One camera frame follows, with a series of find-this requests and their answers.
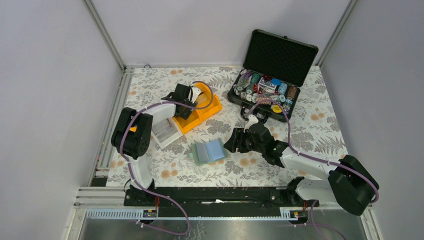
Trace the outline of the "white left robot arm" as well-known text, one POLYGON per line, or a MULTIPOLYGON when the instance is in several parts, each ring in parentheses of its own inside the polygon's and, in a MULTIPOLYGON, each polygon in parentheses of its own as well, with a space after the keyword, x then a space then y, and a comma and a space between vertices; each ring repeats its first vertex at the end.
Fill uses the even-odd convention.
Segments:
POLYGON ((130 174, 130 185, 137 189, 136 199, 144 206, 152 204, 155 192, 150 187, 154 179, 149 171, 147 151, 151 138, 167 145, 182 135, 173 120, 180 117, 188 120, 198 108, 198 98, 202 94, 199 85, 177 84, 157 103, 136 110, 125 107, 120 112, 111 137, 111 145, 125 159, 130 174))

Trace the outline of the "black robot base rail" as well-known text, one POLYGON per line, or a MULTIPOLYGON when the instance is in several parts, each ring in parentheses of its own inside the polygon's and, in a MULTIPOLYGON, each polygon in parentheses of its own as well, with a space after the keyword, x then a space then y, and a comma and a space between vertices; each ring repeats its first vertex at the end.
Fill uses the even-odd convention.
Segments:
POLYGON ((161 218, 293 218, 312 206, 288 187, 164 187, 147 191, 130 186, 124 206, 151 207, 161 218))

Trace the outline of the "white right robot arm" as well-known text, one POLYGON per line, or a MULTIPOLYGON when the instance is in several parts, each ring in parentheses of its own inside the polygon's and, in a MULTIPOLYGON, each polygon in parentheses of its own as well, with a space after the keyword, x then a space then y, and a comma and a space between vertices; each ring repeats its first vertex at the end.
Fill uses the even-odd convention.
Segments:
POLYGON ((295 150, 291 142, 275 139, 254 115, 245 127, 233 129, 223 147, 231 153, 260 153, 268 164, 300 170, 315 180, 297 177, 289 183, 287 201, 293 206, 305 200, 337 203, 352 215, 360 216, 378 200, 379 185, 360 161, 345 155, 342 159, 320 157, 295 150))

